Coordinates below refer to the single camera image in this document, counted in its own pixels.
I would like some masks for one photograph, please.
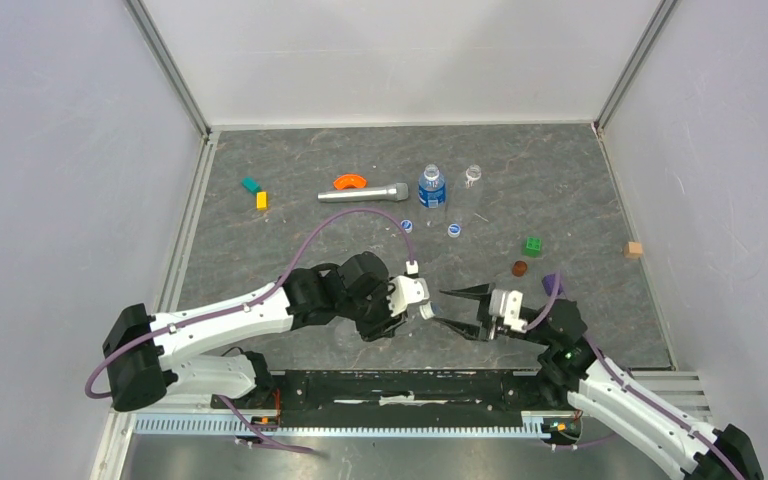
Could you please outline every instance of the yellow block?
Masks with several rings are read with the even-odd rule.
[[[257,209],[266,210],[266,192],[257,192]]]

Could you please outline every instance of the orange ring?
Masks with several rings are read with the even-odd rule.
[[[347,173],[337,177],[334,180],[334,188],[337,190],[345,190],[347,188],[363,188],[366,186],[366,179],[355,173]]]

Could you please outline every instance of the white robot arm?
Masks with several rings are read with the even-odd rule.
[[[257,388],[263,380],[259,373],[268,376],[263,356],[203,353],[258,335],[325,325],[336,316],[354,320],[361,338],[373,341],[392,336],[408,306],[428,298],[416,262],[406,264],[404,275],[391,278],[377,256],[364,252],[343,265],[297,268],[279,288],[269,283],[204,307],[155,315],[147,315],[142,304],[128,307],[103,346],[105,357],[113,358],[105,365],[113,408],[136,410],[174,394],[239,398]],[[135,338],[153,334],[112,357]]]
[[[522,306],[518,291],[494,285],[443,292],[479,301],[478,325],[435,319],[470,340],[499,335],[548,348],[538,356],[542,396],[581,410],[651,458],[672,480],[763,478],[748,436],[689,416],[641,386],[586,336],[575,302],[557,299],[557,286],[540,310]]]

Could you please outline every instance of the water bottle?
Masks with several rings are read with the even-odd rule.
[[[419,203],[423,206],[422,217],[426,226],[442,223],[446,203],[446,179],[433,163],[425,167],[419,176]]]
[[[458,177],[452,186],[449,201],[446,202],[446,218],[448,223],[464,228],[472,221],[481,203],[484,182],[481,181],[481,167],[470,165]]]

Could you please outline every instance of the silver microphone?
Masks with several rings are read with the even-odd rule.
[[[409,196],[407,183],[394,183],[383,187],[347,188],[332,190],[316,195],[322,203],[367,202],[373,200],[389,200],[401,202]]]

